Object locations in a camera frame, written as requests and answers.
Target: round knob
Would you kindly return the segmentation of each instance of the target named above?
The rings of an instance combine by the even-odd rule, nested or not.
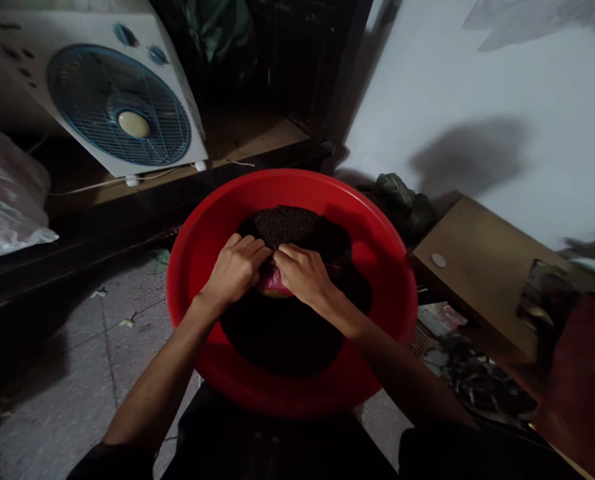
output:
[[[121,23],[116,23],[113,27],[113,33],[124,45],[127,47],[136,47],[137,39],[132,31],[128,27],[125,27]]]
[[[146,119],[130,110],[120,113],[117,116],[117,122],[122,130],[135,138],[146,138],[151,133],[151,127]]]
[[[436,267],[446,267],[446,259],[442,257],[442,255],[440,255],[439,253],[432,253],[431,261],[436,265]]]
[[[151,47],[149,47],[149,58],[153,61],[153,63],[155,63],[156,65],[159,65],[160,67],[162,65],[164,65],[165,63],[169,63],[169,61],[166,59],[166,55],[164,55],[164,52],[162,51],[162,49],[159,47],[156,47],[155,45],[152,45]]]

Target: finger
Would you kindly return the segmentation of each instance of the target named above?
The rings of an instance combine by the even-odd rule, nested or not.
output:
[[[253,243],[255,241],[255,237],[253,235],[247,235],[242,240],[240,240],[237,245],[235,246],[235,250],[242,250],[246,248],[247,245]]]
[[[293,245],[290,245],[288,243],[282,243],[277,248],[277,251],[281,251],[284,255],[292,258],[293,260],[295,260],[295,258],[301,253],[300,251],[296,250]]]
[[[246,247],[244,247],[241,252],[243,255],[245,255],[246,257],[252,257],[253,255],[255,255],[255,252],[257,252],[258,250],[260,250],[261,248],[264,248],[264,240],[262,239],[257,239],[257,240],[253,240],[251,243],[249,243]]]
[[[230,248],[230,247],[235,247],[237,245],[237,242],[239,242],[240,240],[242,240],[242,236],[238,233],[235,232],[233,235],[231,235],[231,237],[226,241],[226,245],[224,245],[225,248]]]
[[[286,253],[284,253],[282,250],[275,250],[275,253],[273,254],[273,260],[275,260],[275,264],[277,265],[277,268],[280,269],[280,271],[290,262],[293,261],[293,259],[291,257],[289,257],[288,255],[286,255]]]
[[[303,249],[303,248],[301,248],[301,247],[298,247],[298,246],[297,246],[295,243],[289,243],[288,245],[289,245],[290,247],[292,247],[292,248],[293,248],[293,250],[299,251],[300,253],[307,253],[307,252],[310,252],[310,250],[305,250],[305,249]]]
[[[255,252],[255,255],[251,258],[253,260],[253,264],[255,268],[259,268],[259,266],[273,253],[269,247],[262,247],[260,250]]]

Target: fan knob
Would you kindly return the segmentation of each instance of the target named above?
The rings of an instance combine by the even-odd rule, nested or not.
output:
[[[135,138],[146,138],[151,133],[151,127],[146,119],[130,110],[120,113],[117,116],[117,122],[122,130]]]
[[[159,47],[156,47],[155,45],[152,45],[151,47],[149,47],[149,58],[151,59],[151,61],[153,63],[155,63],[156,65],[159,65],[160,67],[162,65],[164,65],[165,63],[169,62],[166,59],[166,55],[164,55],[164,52],[162,51],[162,49]]]
[[[137,46],[137,39],[132,31],[129,30],[128,27],[122,25],[121,23],[117,23],[113,27],[113,33],[120,40],[124,45],[127,47],[136,47]]]

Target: forearm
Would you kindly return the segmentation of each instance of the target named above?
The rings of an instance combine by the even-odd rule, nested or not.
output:
[[[414,425],[453,421],[477,428],[442,382],[341,292],[314,309],[360,348],[386,392]]]
[[[104,443],[159,448],[188,386],[195,356],[222,308],[202,294],[193,299],[184,320],[115,414]]]

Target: plastic bag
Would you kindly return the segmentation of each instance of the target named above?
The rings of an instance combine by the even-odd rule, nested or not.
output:
[[[55,241],[44,200],[49,173],[0,132],[0,255]]]
[[[326,273],[331,280],[340,276],[340,267],[337,265],[324,264]],[[265,262],[259,268],[259,280],[255,284],[255,289],[262,295],[272,298],[288,298],[295,295],[282,283],[282,274],[273,262]]]

